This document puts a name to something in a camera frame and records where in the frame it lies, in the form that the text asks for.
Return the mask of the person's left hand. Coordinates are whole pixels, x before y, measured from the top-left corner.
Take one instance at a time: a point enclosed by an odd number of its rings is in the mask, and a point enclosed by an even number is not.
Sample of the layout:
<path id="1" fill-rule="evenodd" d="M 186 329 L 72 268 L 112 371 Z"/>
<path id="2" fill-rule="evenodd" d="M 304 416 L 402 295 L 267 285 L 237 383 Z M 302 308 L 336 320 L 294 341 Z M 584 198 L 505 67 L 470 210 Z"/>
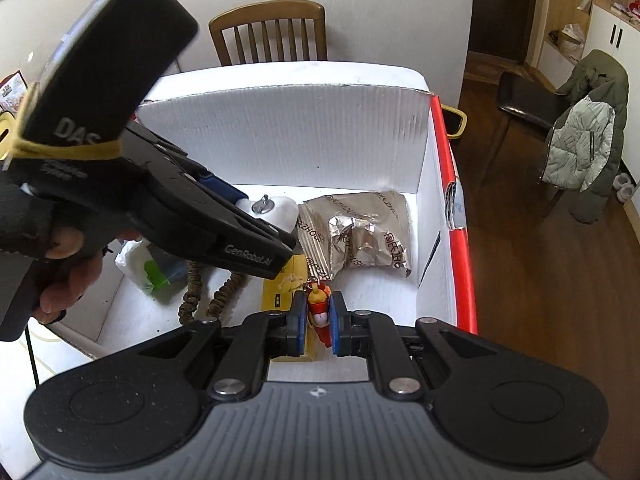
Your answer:
<path id="1" fill-rule="evenodd" d="M 52 247 L 47 251 L 50 260 L 63 260 L 76 255 L 84 244 L 85 237 L 78 229 L 71 226 L 59 226 L 52 232 Z M 100 277 L 103 269 L 103 250 L 94 256 L 82 257 L 76 266 L 55 283 L 43 289 L 39 306 L 32 316 L 42 325 L 56 322 L 63 311 L 73 307 L 84 296 L 84 293 Z"/>

